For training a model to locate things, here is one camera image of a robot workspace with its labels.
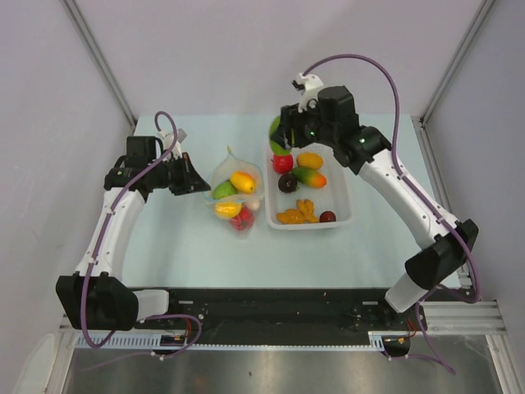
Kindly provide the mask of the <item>green leaf vegetable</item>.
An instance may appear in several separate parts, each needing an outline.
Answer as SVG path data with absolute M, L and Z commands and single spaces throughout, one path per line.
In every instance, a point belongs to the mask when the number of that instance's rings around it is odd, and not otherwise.
M 281 117 L 277 116 L 271 123 L 268 133 L 269 146 L 274 154 L 290 154 L 293 141 L 293 129 L 281 126 Z

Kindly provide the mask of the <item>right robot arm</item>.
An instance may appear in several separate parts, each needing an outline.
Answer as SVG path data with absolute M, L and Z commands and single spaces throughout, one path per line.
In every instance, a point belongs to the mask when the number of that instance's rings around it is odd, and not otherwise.
M 463 266 L 479 232 L 472 220 L 460 222 L 420 190 L 400 164 L 390 141 L 375 127 L 360 124 L 354 97 L 344 86 L 294 86 L 300 100 L 281 108 L 271 142 L 283 149 L 317 143 L 331 148 L 336 161 L 373 187 L 410 230 L 419 252 L 378 309 L 380 323 L 397 329 L 408 310 Z

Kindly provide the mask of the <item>white radish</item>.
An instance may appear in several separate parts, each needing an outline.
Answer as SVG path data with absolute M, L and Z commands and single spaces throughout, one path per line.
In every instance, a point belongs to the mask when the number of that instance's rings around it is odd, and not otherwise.
M 256 196 L 249 196 L 245 202 L 244 205 L 251 211 L 257 212 L 263 204 L 263 197 L 256 195 Z

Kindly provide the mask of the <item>clear zip top bag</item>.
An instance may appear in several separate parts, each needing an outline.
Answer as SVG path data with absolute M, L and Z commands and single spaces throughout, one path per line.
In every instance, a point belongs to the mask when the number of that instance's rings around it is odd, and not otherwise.
M 213 199 L 212 198 L 212 191 L 214 190 L 214 188 L 217 185 L 219 185 L 220 183 L 222 183 L 223 181 L 229 180 L 231 174 L 233 172 L 236 172 L 236 171 L 242 171 L 242 172 L 249 173 L 255 179 L 255 181 L 257 182 L 256 190 L 252 194 L 249 194 L 249 195 L 241 194 L 238 191 L 238 193 L 236 195 L 232 195 L 232 196 L 226 197 L 224 199 L 219 199 L 219 200 Z M 218 220 L 223 222 L 222 226 L 226 230 L 228 230 L 229 232 L 231 232 L 233 235 L 235 235 L 236 237 L 238 237 L 240 239 L 248 238 L 250 232 L 254 228 L 254 224 L 255 224 L 255 222 L 257 220 L 258 212 L 260 211 L 261 208 L 257 212 L 252 211 L 253 215 L 254 215 L 254 223 L 248 230 L 237 231 L 230 224 L 230 219 L 219 218 L 214 213 L 214 205 L 216 203 L 219 203 L 219 202 L 236 202 L 236 203 L 242 203 L 242 205 L 245 206 L 244 202 L 249 196 L 259 195 L 259 196 L 262 196 L 264 198 L 265 189 L 264 189 L 263 175 L 262 175 L 261 169 L 254 163 L 251 163 L 249 161 L 243 160 L 242 158 L 238 158 L 234 154 L 234 152 L 231 149 L 231 147 L 228 146 L 226 148 L 226 156 L 225 156 L 225 158 L 211 171 L 211 173 L 210 173 L 210 175 L 209 175 L 209 177 L 207 179 L 207 182 L 211 186 L 211 190 L 204 193 L 204 200 L 205 200 L 206 206 L 209 207 L 211 212 L 214 214 L 214 216 Z

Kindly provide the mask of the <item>orange papaya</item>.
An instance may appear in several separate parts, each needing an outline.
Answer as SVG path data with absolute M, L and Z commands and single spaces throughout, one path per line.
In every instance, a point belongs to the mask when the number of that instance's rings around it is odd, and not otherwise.
M 257 188 L 257 182 L 247 172 L 233 172 L 229 181 L 241 194 L 252 194 Z

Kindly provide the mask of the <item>yellow lemon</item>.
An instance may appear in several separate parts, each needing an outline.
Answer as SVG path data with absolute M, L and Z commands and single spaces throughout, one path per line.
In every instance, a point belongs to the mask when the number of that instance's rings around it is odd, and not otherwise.
M 242 210 L 242 203 L 236 202 L 219 202 L 214 205 L 214 213 L 223 219 L 236 217 Z

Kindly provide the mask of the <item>small orange fruit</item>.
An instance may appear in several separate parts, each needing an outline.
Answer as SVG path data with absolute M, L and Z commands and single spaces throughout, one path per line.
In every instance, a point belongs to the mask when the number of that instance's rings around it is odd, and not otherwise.
M 281 224 L 299 225 L 305 223 L 319 223 L 319 218 L 315 216 L 315 205 L 310 199 L 297 199 L 295 208 L 288 208 L 284 212 L 279 212 L 276 219 Z

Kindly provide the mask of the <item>red bell pepper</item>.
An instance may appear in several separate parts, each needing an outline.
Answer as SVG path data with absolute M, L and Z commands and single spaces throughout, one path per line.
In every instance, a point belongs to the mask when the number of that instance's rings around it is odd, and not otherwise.
M 230 220 L 230 224 L 237 231 L 248 230 L 253 225 L 253 223 L 253 212 L 246 206 L 243 206 L 240 212 Z

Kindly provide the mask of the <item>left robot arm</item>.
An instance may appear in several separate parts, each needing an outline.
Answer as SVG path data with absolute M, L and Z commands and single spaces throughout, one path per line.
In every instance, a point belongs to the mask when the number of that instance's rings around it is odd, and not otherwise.
M 82 330 L 128 331 L 150 318 L 172 328 L 181 308 L 164 290 L 132 291 L 122 282 L 125 254 L 136 221 L 155 190 L 173 195 L 208 191 L 175 133 L 132 136 L 103 183 L 103 207 L 89 246 L 56 292 L 71 326 Z

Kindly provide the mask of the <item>green lime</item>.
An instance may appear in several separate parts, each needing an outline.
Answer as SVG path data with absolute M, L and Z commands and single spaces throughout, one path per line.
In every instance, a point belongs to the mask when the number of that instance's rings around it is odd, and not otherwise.
M 223 181 L 214 188 L 214 190 L 212 191 L 212 198 L 219 200 L 232 195 L 236 195 L 237 193 L 238 191 L 235 188 L 235 186 L 229 180 L 227 180 Z

